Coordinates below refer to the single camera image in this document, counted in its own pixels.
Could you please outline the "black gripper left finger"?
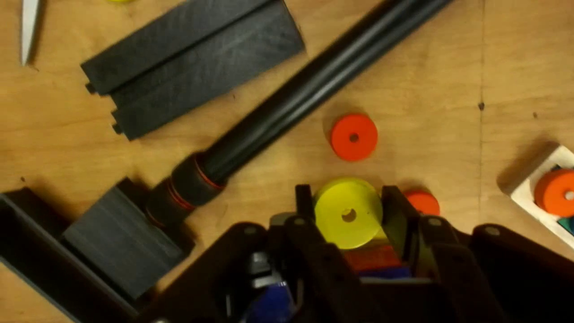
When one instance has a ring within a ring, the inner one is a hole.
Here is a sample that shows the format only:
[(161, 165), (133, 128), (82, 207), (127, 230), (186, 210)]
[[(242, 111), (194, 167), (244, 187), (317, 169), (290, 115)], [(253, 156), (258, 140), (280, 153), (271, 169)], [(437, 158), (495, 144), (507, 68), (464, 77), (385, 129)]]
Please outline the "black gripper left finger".
[(315, 212), (314, 212), (314, 198), (312, 189), (308, 185), (298, 185), (294, 189), (296, 194), (296, 226), (314, 224)]

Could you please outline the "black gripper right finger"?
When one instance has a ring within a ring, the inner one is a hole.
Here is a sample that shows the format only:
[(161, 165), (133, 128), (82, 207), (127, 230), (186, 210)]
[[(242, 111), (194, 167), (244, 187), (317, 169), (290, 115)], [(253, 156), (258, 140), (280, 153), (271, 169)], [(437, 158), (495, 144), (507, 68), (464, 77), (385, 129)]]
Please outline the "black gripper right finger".
[(421, 216), (398, 187), (382, 189), (382, 208), (382, 228), (391, 241), (407, 241), (416, 233)]

